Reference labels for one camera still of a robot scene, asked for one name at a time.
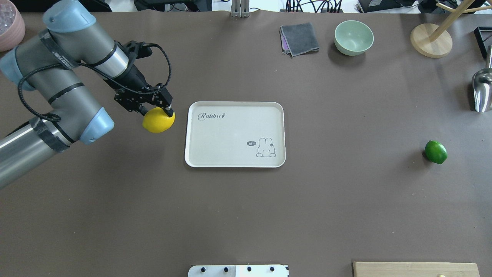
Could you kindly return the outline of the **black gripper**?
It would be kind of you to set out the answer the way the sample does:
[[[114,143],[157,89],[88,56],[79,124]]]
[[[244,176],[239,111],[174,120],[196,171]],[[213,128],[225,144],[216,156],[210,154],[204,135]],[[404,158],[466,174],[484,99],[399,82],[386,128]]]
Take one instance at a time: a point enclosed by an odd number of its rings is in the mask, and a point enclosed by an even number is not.
[[[174,110],[171,108],[173,98],[167,90],[167,85],[171,80],[172,67],[164,49],[155,43],[136,41],[130,41],[125,45],[116,42],[116,45],[128,57],[129,64],[119,76],[105,81],[116,93],[114,100],[129,112],[139,112],[145,116],[149,110],[143,106],[143,103],[149,103],[150,105],[164,109],[168,117],[173,117]],[[153,54],[152,47],[160,49],[165,56],[169,68],[167,81],[165,83],[158,83],[155,86],[148,84],[144,75],[134,65],[136,59],[151,56]]]

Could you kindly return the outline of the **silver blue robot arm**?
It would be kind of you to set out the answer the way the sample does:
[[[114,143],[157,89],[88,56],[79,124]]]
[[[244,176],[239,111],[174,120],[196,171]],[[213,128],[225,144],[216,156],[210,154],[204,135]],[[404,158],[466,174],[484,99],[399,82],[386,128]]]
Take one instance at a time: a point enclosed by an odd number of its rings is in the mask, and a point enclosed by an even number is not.
[[[105,108],[74,73],[96,72],[125,110],[144,116],[151,133],[175,120],[166,83],[151,86],[135,66],[149,57],[154,43],[113,40],[77,0],[61,0],[48,9],[37,36],[1,59],[1,71],[18,90],[34,117],[1,140],[1,187],[81,141],[91,144],[114,128]]]

